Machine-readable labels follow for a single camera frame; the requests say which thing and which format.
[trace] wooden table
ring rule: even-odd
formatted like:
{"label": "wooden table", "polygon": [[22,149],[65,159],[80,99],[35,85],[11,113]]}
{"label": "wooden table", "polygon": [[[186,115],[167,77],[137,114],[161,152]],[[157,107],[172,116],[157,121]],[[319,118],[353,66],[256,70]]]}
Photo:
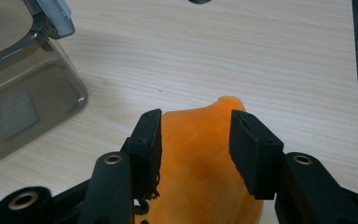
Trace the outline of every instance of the wooden table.
{"label": "wooden table", "polygon": [[[79,114],[0,161],[0,200],[55,195],[119,150],[142,113],[240,98],[285,143],[358,192],[358,89],[351,1],[68,0],[61,40],[89,91]],[[273,202],[262,223],[276,223]]]}

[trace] orange stuffed object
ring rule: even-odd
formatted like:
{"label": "orange stuffed object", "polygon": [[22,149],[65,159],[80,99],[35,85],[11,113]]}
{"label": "orange stuffed object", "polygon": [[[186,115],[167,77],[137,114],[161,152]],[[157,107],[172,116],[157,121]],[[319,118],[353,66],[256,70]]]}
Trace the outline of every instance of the orange stuffed object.
{"label": "orange stuffed object", "polygon": [[263,201],[249,195],[228,152],[231,111],[242,102],[224,96],[212,105],[162,116],[160,197],[135,223],[258,223]]}

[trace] orange fabric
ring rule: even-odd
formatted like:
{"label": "orange fabric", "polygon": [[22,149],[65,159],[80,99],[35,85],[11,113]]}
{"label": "orange fabric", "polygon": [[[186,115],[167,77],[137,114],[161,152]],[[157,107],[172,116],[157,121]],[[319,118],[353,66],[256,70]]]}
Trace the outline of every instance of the orange fabric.
{"label": "orange fabric", "polygon": [[162,116],[160,197],[135,223],[258,223],[263,207],[248,194],[228,152],[231,110],[242,102],[224,96],[212,105]]}

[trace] transparent plastic box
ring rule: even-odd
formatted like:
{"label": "transparent plastic box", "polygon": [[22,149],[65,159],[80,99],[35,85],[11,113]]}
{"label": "transparent plastic box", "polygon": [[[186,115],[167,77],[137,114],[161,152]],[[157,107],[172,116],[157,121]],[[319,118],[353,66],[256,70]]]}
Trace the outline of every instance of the transparent plastic box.
{"label": "transparent plastic box", "polygon": [[65,29],[72,30],[61,33],[62,24],[48,16],[40,1],[45,0],[0,0],[0,159],[87,102],[86,88],[52,39],[75,31],[69,8],[61,9],[68,20]]}

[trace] orange plush toy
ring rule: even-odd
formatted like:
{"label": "orange plush toy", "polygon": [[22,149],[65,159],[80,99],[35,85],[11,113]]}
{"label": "orange plush toy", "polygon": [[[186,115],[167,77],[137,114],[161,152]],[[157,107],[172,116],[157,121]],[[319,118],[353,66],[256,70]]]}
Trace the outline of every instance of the orange plush toy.
{"label": "orange plush toy", "polygon": [[224,96],[212,105],[162,116],[160,197],[135,223],[258,223],[263,202],[249,195],[228,152],[231,111],[242,102]]}

